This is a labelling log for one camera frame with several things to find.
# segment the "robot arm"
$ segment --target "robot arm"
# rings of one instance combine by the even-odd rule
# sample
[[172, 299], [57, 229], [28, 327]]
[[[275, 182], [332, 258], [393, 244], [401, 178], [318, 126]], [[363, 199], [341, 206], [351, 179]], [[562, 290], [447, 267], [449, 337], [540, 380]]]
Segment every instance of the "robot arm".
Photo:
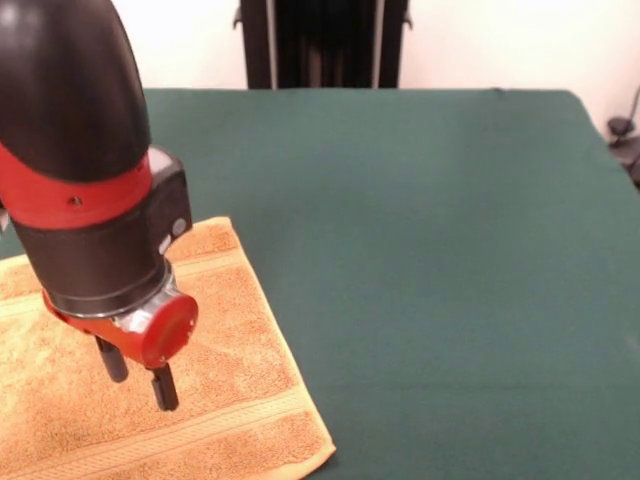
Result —
[[178, 405], [169, 359], [198, 315], [169, 246], [192, 227], [186, 177], [150, 146], [137, 66], [110, 0], [0, 0], [0, 201], [61, 321]]

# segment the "black stand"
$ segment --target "black stand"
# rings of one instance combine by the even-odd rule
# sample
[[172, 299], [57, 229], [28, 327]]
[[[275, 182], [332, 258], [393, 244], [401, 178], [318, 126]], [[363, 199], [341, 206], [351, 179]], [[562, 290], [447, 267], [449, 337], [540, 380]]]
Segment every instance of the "black stand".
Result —
[[397, 88], [408, 7], [409, 0], [241, 0], [234, 26], [243, 25], [249, 88]]

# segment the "black robot arm casing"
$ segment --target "black robot arm casing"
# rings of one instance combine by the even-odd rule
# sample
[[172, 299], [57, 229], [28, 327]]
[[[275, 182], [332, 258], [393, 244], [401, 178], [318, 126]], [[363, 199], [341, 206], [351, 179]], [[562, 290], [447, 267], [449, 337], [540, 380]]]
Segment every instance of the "black robot arm casing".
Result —
[[192, 221], [181, 162], [149, 150], [116, 10], [0, 0], [0, 68], [0, 198], [52, 304], [78, 317], [135, 308]]

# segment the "black cable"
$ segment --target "black cable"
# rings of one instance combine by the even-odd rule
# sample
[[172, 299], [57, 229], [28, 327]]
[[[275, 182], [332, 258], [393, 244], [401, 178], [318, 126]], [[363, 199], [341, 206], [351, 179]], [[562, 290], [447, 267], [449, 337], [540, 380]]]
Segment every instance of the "black cable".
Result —
[[640, 85], [638, 85], [638, 89], [636, 90], [636, 95], [633, 97], [633, 104], [631, 106], [631, 113], [629, 114], [629, 120], [633, 121], [633, 117], [636, 116], [636, 111], [638, 110], [638, 101], [640, 100]]

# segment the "green table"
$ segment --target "green table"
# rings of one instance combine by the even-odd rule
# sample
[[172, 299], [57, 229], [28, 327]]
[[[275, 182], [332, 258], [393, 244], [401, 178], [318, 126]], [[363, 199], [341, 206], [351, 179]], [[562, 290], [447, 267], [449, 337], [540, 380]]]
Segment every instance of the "green table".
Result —
[[640, 203], [575, 97], [148, 102], [335, 439], [314, 478], [640, 478]]

